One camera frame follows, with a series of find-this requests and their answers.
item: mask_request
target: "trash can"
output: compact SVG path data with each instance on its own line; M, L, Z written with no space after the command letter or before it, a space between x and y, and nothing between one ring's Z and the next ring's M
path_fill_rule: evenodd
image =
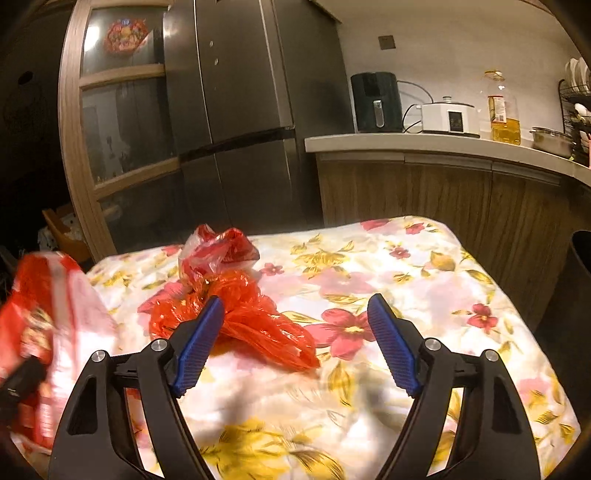
M571 238L564 268L534 332L581 425L591 420L591 232Z

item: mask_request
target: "power cord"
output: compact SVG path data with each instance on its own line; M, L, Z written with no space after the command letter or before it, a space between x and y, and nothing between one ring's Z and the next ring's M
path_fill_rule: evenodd
M429 98L431 99L431 103L435 103L435 100L433 100L433 96L427 91L427 89L425 87L420 86L418 83L414 83L414 82L407 82L406 80L397 80L398 83L405 83L407 85L413 85L417 88L420 88L423 92L425 92ZM402 116L402 127L404 127L404 121L406 119L406 116L408 115L410 109L414 106L417 106L418 103L413 103L411 106L409 106L407 108L407 111L404 112L404 115ZM408 132L408 130L412 127L414 127L415 125L418 125L419 123L421 123L421 120L419 120L418 122L414 122L412 125L410 125L409 127L406 127L402 133L406 133Z
M406 132L408 132L408 131L409 131L409 130L412 128L412 127L414 127L415 125L418 125L419 123L421 123L421 121L422 121L422 120L419 120L418 122L414 122L412 125L410 125L410 126L406 127L406 128L403 130L403 132L402 132L402 133L403 133L403 134L405 134L405 133L406 133Z
M414 82L407 82L406 80L397 80L398 83L406 83L407 85L413 85L417 88L420 88L423 92L425 92L427 95L429 95L429 98L431 99L431 103L435 103L435 100L433 100L433 96L427 91L427 89L425 87L421 87L418 83L414 83Z

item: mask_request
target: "red plastic bag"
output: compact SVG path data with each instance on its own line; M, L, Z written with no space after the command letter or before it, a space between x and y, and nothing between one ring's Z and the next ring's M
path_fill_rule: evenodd
M277 311L241 267L251 267L258 251L237 229L221 235L199 226L179 256L181 280L193 292L183 299L159 299L151 313L151 337L168 338L180 322L194 319L211 296L222 299L225 309L220 337L251 345L267 359L293 370L318 368L316 346L305 328Z
M0 379L30 355L47 365L47 378L20 404L13 430L50 449L86 361L115 346L115 322L76 262L57 253L26 255L0 310Z
M178 256L178 270L181 280L194 286L203 275L247 270L259 258L256 247L237 228L216 235L209 225L199 225Z

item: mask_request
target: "white plate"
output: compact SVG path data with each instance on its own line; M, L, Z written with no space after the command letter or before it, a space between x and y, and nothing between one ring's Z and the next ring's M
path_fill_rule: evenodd
M564 81L565 81L567 87L573 86L570 83L570 60L564 66Z
M574 73L577 71L577 68L579 66L579 61L577 59L570 59L569 61L569 81L571 86L573 87L573 90L575 92L580 92L581 90L579 89L579 87L577 86L577 80L575 78Z
M577 62L577 68L574 71L574 79L577 82L577 85L582 85L580 90L584 93L591 93L589 86L587 85L587 80L589 78L589 67L587 67L587 63L585 62L584 58L579 58Z

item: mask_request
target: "glass cabinet door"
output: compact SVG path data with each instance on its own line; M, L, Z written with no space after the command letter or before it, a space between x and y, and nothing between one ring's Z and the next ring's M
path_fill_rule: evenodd
M166 92L167 0L78 0L60 74L72 201L95 261L182 243L195 227Z

